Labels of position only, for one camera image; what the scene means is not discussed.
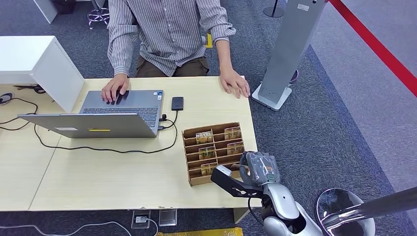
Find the floor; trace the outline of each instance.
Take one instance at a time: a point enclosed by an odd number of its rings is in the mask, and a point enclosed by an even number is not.
[[[406,0],[344,0],[414,74],[417,72],[417,4]],[[89,30],[89,2],[78,3],[72,15],[48,24],[32,1],[4,0],[0,35],[55,35],[86,78],[109,78],[104,25]],[[235,70],[252,89],[262,80],[282,19],[262,10],[273,0],[222,0],[229,21],[238,29],[231,37]],[[216,52],[206,52],[210,74],[218,75]],[[332,187],[352,190],[368,201],[414,187],[417,161],[417,99],[387,69],[333,6],[325,7],[316,33],[299,65],[300,79],[279,112],[250,101],[258,149],[276,157],[282,182],[314,215],[314,201]],[[131,211],[0,212],[0,225],[36,224],[49,234],[69,234],[83,224],[115,220],[129,227]],[[158,212],[152,213],[157,219]],[[181,210],[179,225],[161,232],[234,227],[230,209]],[[375,219],[379,236],[417,236],[415,211]],[[239,227],[245,236],[265,235],[252,216]],[[153,235],[131,230],[134,235]],[[39,235],[33,229],[0,230],[0,236]],[[81,235],[123,235],[116,226],[92,227]]]

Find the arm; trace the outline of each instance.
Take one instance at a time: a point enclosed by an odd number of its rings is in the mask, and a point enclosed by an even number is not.
[[[129,69],[132,63],[133,42],[138,26],[133,25],[134,16],[124,0],[109,0],[110,22],[107,56],[114,68],[114,78],[102,89],[103,100],[112,102],[116,91],[124,94],[129,85]]]
[[[216,45],[222,87],[227,93],[230,93],[230,85],[234,88],[238,98],[240,93],[248,97],[250,94],[249,84],[232,67],[228,36],[234,35],[236,29],[227,22],[226,9],[220,6],[219,0],[196,0],[196,3],[200,12],[200,25],[204,31],[211,32]]]

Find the shirt sleeve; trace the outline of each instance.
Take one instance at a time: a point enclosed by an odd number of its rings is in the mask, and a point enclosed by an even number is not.
[[[133,42],[138,38],[138,26],[124,0],[109,0],[110,21],[107,56],[116,74],[129,75],[132,63]]]
[[[227,22],[226,9],[220,6],[220,0],[196,0],[200,12],[200,25],[204,31],[210,31],[213,41],[227,40],[236,29]]]

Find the light wood tabletop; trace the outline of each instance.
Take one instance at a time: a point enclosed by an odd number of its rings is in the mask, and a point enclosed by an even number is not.
[[[17,90],[13,86],[0,85],[0,95],[13,92],[16,97],[39,105],[39,113],[63,113],[47,94],[37,94],[32,89]],[[0,106],[0,122],[13,119],[18,114],[32,113],[35,106],[20,100],[12,100]],[[26,122],[17,119],[4,128],[18,128]],[[40,137],[55,146],[60,135],[38,128]],[[54,149],[43,147],[28,124],[18,131],[0,129],[0,210],[28,210],[51,160]]]
[[[108,81],[86,79],[73,113],[78,113],[88,91],[100,90]],[[8,190],[0,193],[0,210],[234,208],[235,222],[245,216],[247,199],[234,198],[214,183],[189,185],[181,131],[239,122],[245,149],[256,151],[248,99],[225,93],[218,77],[135,78],[130,84],[131,90],[164,90],[162,113],[168,119],[175,118],[172,97],[184,97],[184,111],[176,122],[178,138],[172,148],[153,154],[64,150],[43,147],[32,125],[7,135],[0,131],[0,187]],[[30,93],[34,92],[22,90],[19,97],[36,102],[39,113],[63,113],[48,95]],[[7,114],[1,120],[32,111],[17,101],[0,109]],[[153,139],[69,139],[39,130],[44,143],[51,146],[144,151],[168,147],[176,134],[172,127],[159,131]],[[261,204],[253,200],[252,205]]]

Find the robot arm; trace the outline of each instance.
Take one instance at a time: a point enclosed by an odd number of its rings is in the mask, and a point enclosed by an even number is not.
[[[322,236],[323,233],[305,210],[294,201],[290,190],[279,183],[275,158],[266,153],[245,152],[240,167],[243,182],[233,179],[231,171],[217,166],[211,180],[238,198],[259,198],[262,220],[268,236]]]

